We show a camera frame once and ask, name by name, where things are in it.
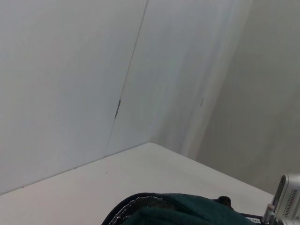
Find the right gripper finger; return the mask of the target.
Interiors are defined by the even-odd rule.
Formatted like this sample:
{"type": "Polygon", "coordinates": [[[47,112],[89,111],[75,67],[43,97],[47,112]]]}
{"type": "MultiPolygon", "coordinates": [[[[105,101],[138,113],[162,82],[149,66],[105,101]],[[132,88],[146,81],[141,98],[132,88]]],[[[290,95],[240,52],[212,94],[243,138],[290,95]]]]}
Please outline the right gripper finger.
{"type": "Polygon", "coordinates": [[[220,196],[217,199],[217,202],[219,202],[220,204],[223,204],[225,206],[227,206],[228,208],[231,208],[231,199],[227,196],[220,196]]]}

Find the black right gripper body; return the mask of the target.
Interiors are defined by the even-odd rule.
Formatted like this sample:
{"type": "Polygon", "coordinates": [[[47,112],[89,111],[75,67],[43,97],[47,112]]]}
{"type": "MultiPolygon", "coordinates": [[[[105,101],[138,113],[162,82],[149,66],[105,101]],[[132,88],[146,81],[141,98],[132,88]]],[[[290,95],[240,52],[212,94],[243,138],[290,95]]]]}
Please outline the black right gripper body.
{"type": "Polygon", "coordinates": [[[262,216],[257,216],[257,215],[251,215],[251,214],[245,214],[245,213],[240,213],[242,216],[253,222],[255,225],[264,225],[262,222],[262,216]]]}

